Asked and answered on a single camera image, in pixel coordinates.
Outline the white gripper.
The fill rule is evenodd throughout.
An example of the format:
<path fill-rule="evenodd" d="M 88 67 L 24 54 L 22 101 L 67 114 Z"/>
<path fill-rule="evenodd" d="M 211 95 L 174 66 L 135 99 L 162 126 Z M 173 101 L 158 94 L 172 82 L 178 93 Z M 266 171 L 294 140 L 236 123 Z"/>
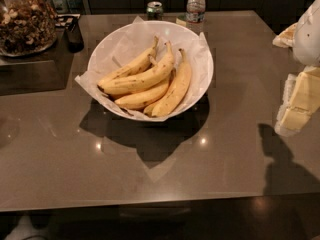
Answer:
<path fill-rule="evenodd" d="M 320 68 L 314 67 L 320 65 L 320 0 L 314 0 L 297 24 L 283 30 L 272 44 L 281 48 L 293 45 L 295 58 L 307 65 L 285 81 L 274 130 L 289 137 L 299 133 L 320 108 Z"/>

